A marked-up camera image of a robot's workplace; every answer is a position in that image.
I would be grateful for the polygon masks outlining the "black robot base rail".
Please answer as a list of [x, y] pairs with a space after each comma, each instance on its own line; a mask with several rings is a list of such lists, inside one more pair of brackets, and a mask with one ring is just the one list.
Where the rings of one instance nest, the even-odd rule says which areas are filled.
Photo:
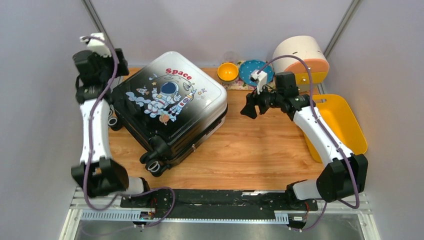
[[301, 228], [315, 199], [294, 200], [283, 190], [160, 189], [145, 196], [123, 197], [120, 207], [142, 209], [160, 219], [189, 222], [268, 222]]

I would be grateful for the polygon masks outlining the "black white space suitcase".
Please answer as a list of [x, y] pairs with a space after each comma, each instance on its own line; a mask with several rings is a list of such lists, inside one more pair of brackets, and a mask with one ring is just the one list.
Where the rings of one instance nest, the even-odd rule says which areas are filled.
[[111, 92], [118, 120], [145, 149], [140, 162], [161, 176], [225, 121], [227, 91], [176, 51], [168, 51]]

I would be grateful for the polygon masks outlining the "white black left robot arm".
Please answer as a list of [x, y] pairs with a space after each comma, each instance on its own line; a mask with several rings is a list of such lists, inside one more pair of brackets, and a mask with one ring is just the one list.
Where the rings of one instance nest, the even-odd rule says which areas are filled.
[[112, 56], [102, 56], [93, 50], [82, 50], [72, 57], [79, 72], [75, 80], [75, 98], [83, 120], [83, 146], [80, 163], [71, 168], [71, 176], [89, 198], [133, 195], [134, 202], [145, 208], [153, 201], [147, 181], [129, 176], [113, 159], [110, 150], [112, 100], [108, 81], [114, 70], [118, 77], [129, 75], [122, 49], [115, 49], [115, 53], [117, 63]]

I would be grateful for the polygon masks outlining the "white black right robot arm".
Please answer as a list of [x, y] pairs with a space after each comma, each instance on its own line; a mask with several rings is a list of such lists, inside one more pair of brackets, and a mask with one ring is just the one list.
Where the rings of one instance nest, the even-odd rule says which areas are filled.
[[368, 160], [363, 154], [354, 154], [331, 130], [308, 94], [300, 94], [292, 72], [279, 73], [275, 88], [267, 86], [267, 73], [255, 70], [250, 79], [256, 89], [246, 96], [241, 114], [251, 119], [263, 115], [270, 108], [287, 114], [309, 139], [317, 151], [324, 169], [317, 179], [297, 181], [286, 187], [286, 205], [299, 209], [305, 200], [321, 199], [328, 203], [342, 201], [364, 190]]

